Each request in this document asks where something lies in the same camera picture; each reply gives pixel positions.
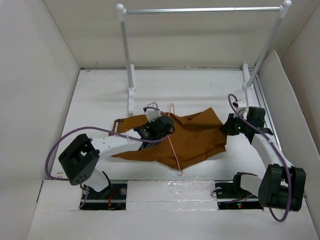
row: metal rod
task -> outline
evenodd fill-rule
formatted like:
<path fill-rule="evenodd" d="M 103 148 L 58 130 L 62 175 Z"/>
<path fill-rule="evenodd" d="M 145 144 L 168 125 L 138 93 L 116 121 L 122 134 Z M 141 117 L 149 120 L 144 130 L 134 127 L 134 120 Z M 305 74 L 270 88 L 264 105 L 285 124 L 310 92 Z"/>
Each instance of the metal rod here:
<path fill-rule="evenodd" d="M 172 9 L 127 9 L 127 15 L 139 14 L 191 14 L 219 12 L 279 12 L 280 6 L 270 7 L 211 7 L 211 8 L 172 8 Z"/>
<path fill-rule="evenodd" d="M 131 89 L 134 87 L 134 82 L 132 78 L 125 21 L 121 21 L 120 26 L 121 26 L 122 43 L 123 43 L 123 50 L 124 50 L 124 57 L 125 57 L 125 67 L 126 67 L 126 73 L 128 75 L 128 88 Z"/>
<path fill-rule="evenodd" d="M 253 81 L 255 79 L 255 76 L 257 75 L 262 62 L 265 59 L 266 53 L 267 53 L 267 51 L 268 51 L 268 49 L 269 49 L 269 47 L 270 47 L 270 45 L 272 43 L 272 40 L 274 39 L 274 37 L 275 37 L 275 35 L 276 35 L 276 33 L 277 33 L 278 29 L 279 29 L 279 26 L 280 26 L 282 20 L 283 20 L 283 18 L 281 18 L 281 17 L 278 17 L 276 19 L 276 21 L 275 21 L 275 23 L 273 25 L 273 28 L 271 30 L 271 33 L 270 33 L 270 35 L 269 35 L 269 37 L 268 37 L 268 39 L 267 39 L 267 41 L 266 41 L 261 53 L 260 53 L 260 56 L 259 56 L 258 60 L 256 61 L 256 64 L 254 66 L 253 72 L 251 73 L 250 79 L 249 79 L 248 82 L 245 83 L 245 86 L 247 88 L 251 88 L 252 87 L 252 83 L 253 83 Z"/>

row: brown fabric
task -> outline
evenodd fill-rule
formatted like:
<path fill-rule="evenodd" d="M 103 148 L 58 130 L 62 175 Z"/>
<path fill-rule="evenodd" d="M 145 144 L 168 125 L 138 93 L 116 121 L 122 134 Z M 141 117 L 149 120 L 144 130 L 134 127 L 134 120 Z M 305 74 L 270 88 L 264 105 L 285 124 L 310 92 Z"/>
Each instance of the brown fabric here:
<path fill-rule="evenodd" d="M 212 108 L 189 116 L 177 116 L 171 113 L 170 117 L 175 127 L 175 133 L 170 135 L 170 139 L 182 170 L 226 151 L 227 135 L 220 131 L 220 126 L 223 124 Z M 118 126 L 115 121 L 113 128 L 116 128 L 118 133 L 124 133 L 145 124 L 146 121 L 145 115 L 131 116 L 118 121 Z M 157 161 L 170 168 L 178 169 L 168 139 L 152 148 L 128 151 L 114 157 L 144 162 Z"/>

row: robotic arm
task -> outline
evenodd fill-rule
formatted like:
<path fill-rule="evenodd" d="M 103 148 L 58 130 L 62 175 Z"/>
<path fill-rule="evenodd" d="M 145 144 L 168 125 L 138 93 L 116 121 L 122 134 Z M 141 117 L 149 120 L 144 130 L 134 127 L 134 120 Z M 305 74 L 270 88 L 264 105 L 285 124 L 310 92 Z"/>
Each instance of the robotic arm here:
<path fill-rule="evenodd" d="M 304 196 L 305 171 L 294 167 L 278 146 L 271 142 L 268 136 L 273 133 L 269 128 L 264 127 L 266 111 L 263 108 L 249 107 L 247 118 L 244 120 L 242 113 L 247 108 L 246 104 L 241 100 L 236 100 L 232 106 L 235 113 L 229 114 L 221 131 L 229 136 L 244 134 L 257 150 L 266 168 L 262 179 L 251 173 L 238 172 L 233 178 L 235 187 L 257 196 L 262 207 L 286 209 L 288 198 L 290 198 L 289 210 L 299 211 Z M 289 170 L 291 197 L 289 186 L 283 184 L 283 180 L 288 184 L 286 168 Z"/>
<path fill-rule="evenodd" d="M 161 115 L 156 105 L 151 103 L 146 108 L 146 124 L 125 133 L 101 138 L 88 138 L 86 134 L 77 136 L 58 158 L 70 184 L 75 186 L 83 183 L 102 198 L 108 197 L 113 186 L 108 176 L 96 169 L 99 159 L 151 148 L 174 133 L 173 120 Z"/>

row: brown cloth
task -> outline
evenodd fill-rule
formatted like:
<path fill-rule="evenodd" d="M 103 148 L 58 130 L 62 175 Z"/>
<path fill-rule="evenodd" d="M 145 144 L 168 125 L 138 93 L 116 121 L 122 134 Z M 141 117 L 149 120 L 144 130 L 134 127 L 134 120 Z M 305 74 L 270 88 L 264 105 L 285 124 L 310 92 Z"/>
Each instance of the brown cloth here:
<path fill-rule="evenodd" d="M 170 113 L 170 117 L 175 128 L 175 133 L 170 135 L 170 139 L 182 170 L 226 151 L 227 135 L 220 131 L 223 124 L 212 108 L 189 116 Z M 113 129 L 118 133 L 124 133 L 145 124 L 146 121 L 145 115 L 131 116 L 116 120 Z M 179 169 L 168 139 L 154 147 L 127 151 L 114 157 L 144 162 L 157 161 L 170 168 Z"/>

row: white wall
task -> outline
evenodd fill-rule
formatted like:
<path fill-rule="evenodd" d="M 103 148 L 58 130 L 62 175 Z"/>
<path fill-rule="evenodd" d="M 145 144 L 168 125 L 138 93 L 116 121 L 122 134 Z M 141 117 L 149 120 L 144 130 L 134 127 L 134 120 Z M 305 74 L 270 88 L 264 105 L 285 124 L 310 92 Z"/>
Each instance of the white wall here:
<path fill-rule="evenodd" d="M 0 0 L 0 239 L 26 239 L 79 66 L 42 0 Z"/>
<path fill-rule="evenodd" d="M 320 153 L 320 5 L 281 62 Z"/>
<path fill-rule="evenodd" d="M 44 0 L 81 67 L 124 67 L 116 5 L 128 9 L 273 7 L 283 0 Z M 292 0 L 273 49 L 282 55 L 320 0 Z M 252 67 L 278 13 L 127 16 L 132 62 L 139 67 Z"/>

